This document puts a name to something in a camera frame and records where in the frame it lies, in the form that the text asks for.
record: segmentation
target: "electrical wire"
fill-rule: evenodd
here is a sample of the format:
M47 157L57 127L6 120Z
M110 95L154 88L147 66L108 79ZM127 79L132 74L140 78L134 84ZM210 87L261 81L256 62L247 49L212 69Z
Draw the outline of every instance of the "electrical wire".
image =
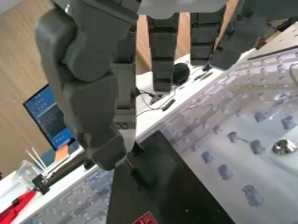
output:
M142 92L142 94L147 94L150 97L154 97L154 94L152 93L148 93L148 92L146 92L144 90L138 90L139 92Z
M174 98L176 88L178 88L178 85L176 85L175 88L174 88L174 94L172 94L172 96L171 96L171 97L170 97L170 98L160 104L160 106L156 107L156 108L151 108L151 107L150 107L150 105L146 103L146 101L144 101L144 99L143 99L143 97L142 97L142 94L140 94L142 102L146 104L146 106L147 106L147 108L150 108L150 110L144 110L144 111L142 111L142 112L136 115L136 117L138 117L140 114L143 114L143 113L146 113L146 112L148 112L148 111L152 111L152 110L160 110L162 107L164 106L164 104L167 104L167 103L170 102L170 100Z
M200 67L195 68L194 71L191 72L190 76L191 76L191 75L196 72L196 70L199 70L199 69L200 69ZM152 94L152 93L148 93L148 92L146 92L146 91L143 91L143 90L139 90L139 92L143 92L143 93L139 94L139 95L140 95L140 98L142 98L142 102L146 104L146 107L148 108L148 110L144 110L144 111L142 111L140 113L138 113L136 117L138 117L139 115L142 115L143 113L148 112L148 111L154 111L154 110L160 110L160 109L162 109L162 107L164 106L164 104L167 104L167 103L170 102L170 100L174 98L176 88L179 87L178 85L179 85L179 83L180 83L182 81L183 81L183 79L180 79L179 82L176 83L176 86L175 86L175 88L174 88L174 94L172 94L172 96L171 96L171 97L170 97L170 98L160 104L160 106L156 107L156 108L151 108L150 105L146 103L143 97L142 97L142 94L143 94L143 93L147 94L147 95L150 95L150 94Z

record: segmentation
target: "wooden wall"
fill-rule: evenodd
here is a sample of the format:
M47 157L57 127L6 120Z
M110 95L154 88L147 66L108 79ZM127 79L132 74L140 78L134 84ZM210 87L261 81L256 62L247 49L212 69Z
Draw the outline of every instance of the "wooden wall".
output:
M3 176L27 158L31 146L42 154L49 144L22 102L46 84L34 45L34 25L47 0L23 0L0 16L0 172Z

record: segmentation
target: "gray robot arm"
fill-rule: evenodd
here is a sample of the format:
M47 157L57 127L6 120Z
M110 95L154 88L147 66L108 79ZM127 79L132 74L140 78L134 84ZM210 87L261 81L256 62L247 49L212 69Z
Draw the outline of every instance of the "gray robot arm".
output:
M134 141L138 6L134 0L71 0L65 5L54 1L35 29L42 67L65 123L104 170L114 168Z

